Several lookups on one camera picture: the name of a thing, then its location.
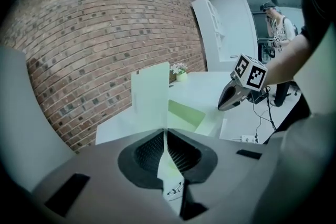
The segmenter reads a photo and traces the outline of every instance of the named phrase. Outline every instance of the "black pants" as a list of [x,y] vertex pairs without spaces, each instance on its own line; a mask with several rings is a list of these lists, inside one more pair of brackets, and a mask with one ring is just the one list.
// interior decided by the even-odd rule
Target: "black pants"
[[277,85],[277,92],[275,95],[274,103],[276,106],[282,106],[286,98],[290,82],[285,82]]
[[305,119],[309,117],[310,110],[308,107],[308,104],[301,95],[299,101],[296,103],[296,105],[293,107],[293,109],[289,112],[287,117],[284,119],[284,121],[280,124],[280,126],[277,128],[277,130],[274,133],[282,132],[288,129],[289,126],[291,126],[293,123],[295,123],[298,120]]

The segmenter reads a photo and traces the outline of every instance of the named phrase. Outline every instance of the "cap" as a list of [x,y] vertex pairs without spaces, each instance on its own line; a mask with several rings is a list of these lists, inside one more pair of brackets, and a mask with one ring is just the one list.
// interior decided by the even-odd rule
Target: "cap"
[[260,10],[265,12],[268,8],[275,8],[276,5],[273,2],[266,2],[260,6]]

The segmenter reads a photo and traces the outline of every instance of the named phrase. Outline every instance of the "black rectangular slot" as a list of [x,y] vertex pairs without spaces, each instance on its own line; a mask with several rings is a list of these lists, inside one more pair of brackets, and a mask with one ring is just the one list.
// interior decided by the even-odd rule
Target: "black rectangular slot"
[[68,181],[46,201],[45,206],[60,216],[65,217],[89,179],[89,176],[83,174],[73,174]]
[[253,159],[260,159],[262,155],[262,153],[247,151],[247,150],[238,150],[236,153],[242,156],[253,158]]

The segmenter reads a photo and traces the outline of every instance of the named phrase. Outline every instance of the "small white flowers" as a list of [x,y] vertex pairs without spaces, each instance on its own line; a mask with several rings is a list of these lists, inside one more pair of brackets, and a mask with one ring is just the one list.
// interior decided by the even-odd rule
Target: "small white flowers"
[[185,70],[187,69],[187,65],[185,63],[176,63],[172,66],[170,66],[170,71],[173,72],[173,74],[183,74]]

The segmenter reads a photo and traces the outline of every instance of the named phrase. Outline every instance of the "man with cap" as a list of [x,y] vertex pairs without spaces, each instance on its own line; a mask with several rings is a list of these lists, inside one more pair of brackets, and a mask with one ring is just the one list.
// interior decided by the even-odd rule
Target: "man with cap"
[[[287,46],[296,36],[295,28],[292,22],[280,12],[280,9],[272,2],[266,2],[260,10],[266,12],[267,31],[270,37],[273,37],[276,44],[276,55],[282,52],[283,47]],[[277,92],[271,105],[282,106],[290,82],[277,85]]]

